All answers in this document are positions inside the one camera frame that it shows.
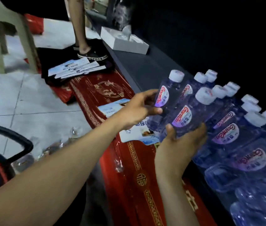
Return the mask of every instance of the white box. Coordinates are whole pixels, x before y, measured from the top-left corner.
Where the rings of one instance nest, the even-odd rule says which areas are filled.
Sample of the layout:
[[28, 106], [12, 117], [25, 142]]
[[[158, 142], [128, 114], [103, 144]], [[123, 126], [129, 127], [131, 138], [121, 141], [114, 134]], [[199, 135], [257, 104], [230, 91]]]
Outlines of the white box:
[[146, 54], [149, 45], [142, 39], [139, 39], [137, 36], [132, 34], [129, 41], [123, 40], [117, 38], [120, 34], [120, 31], [102, 27], [100, 36], [113, 50]]

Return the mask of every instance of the forearm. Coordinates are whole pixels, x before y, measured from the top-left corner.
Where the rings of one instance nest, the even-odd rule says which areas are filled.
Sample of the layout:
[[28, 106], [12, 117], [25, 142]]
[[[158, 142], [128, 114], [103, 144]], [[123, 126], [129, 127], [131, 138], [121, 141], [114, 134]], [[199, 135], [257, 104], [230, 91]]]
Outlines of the forearm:
[[168, 226], [198, 226], [199, 222], [193, 212], [180, 178], [164, 176], [157, 173], [157, 182], [163, 202]]
[[53, 225], [119, 131], [118, 121], [109, 118], [1, 187], [0, 226]]

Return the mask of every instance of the beige stool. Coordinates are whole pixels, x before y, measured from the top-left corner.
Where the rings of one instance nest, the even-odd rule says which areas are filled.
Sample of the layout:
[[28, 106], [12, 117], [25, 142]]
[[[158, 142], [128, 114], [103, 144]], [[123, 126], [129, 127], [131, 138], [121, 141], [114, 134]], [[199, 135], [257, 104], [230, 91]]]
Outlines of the beige stool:
[[[21, 44], [29, 60], [31, 70], [34, 73], [38, 73], [37, 51], [34, 44], [33, 36], [29, 30], [29, 27], [27, 26], [26, 18], [21, 14], [9, 10], [0, 2], [0, 22], [8, 22], [16, 27]], [[0, 24], [0, 73], [5, 73], [2, 55], [7, 53], [7, 42], [3, 27]]]

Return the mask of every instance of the white tile floor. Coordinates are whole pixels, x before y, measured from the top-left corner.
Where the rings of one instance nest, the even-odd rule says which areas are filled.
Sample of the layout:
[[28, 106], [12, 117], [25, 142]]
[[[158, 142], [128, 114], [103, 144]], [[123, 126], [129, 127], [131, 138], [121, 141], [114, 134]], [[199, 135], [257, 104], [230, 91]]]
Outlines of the white tile floor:
[[[70, 22], [45, 19], [43, 35], [34, 36], [37, 47], [63, 49], [74, 44]], [[99, 35], [86, 28], [88, 38]], [[4, 62], [8, 74], [0, 74], [0, 125], [15, 130], [26, 138], [40, 139], [33, 149], [35, 157], [42, 149], [68, 135], [71, 127], [90, 130], [78, 104], [65, 105], [38, 74], [31, 74], [19, 37], [7, 36], [9, 54]], [[21, 151], [18, 144], [0, 136], [0, 153], [11, 157]]]

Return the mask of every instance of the ankle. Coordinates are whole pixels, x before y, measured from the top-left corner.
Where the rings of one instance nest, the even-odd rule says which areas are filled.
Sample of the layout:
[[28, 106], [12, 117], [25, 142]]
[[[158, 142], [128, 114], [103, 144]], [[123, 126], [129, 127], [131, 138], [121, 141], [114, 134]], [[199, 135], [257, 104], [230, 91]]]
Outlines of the ankle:
[[86, 54], [87, 52], [89, 52], [91, 50], [91, 47], [86, 46], [86, 47], [80, 47], [80, 53], [81, 54]]

